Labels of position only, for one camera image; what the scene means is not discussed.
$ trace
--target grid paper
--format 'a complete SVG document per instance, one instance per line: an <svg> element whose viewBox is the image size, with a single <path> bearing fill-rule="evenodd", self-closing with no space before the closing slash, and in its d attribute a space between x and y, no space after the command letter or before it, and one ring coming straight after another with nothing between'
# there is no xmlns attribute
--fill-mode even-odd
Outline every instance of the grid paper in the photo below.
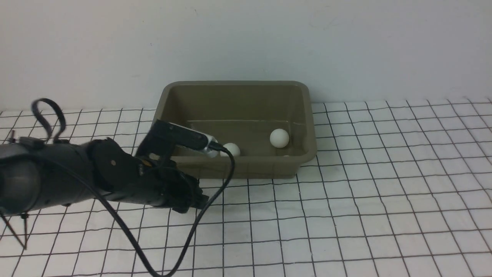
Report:
<svg viewBox="0 0 492 277"><path fill-rule="evenodd" d="M489 99L313 104L318 153L293 179L232 180L198 226L177 277L492 276ZM72 143L127 153L155 110L65 110ZM43 111L56 123L52 111ZM45 137L30 111L0 136ZM222 180L201 180L211 195ZM112 203L158 272L177 260L196 211ZM22 232L22 220L10 219ZM148 276L94 200L33 211L28 249L2 228L0 276Z"/></svg>

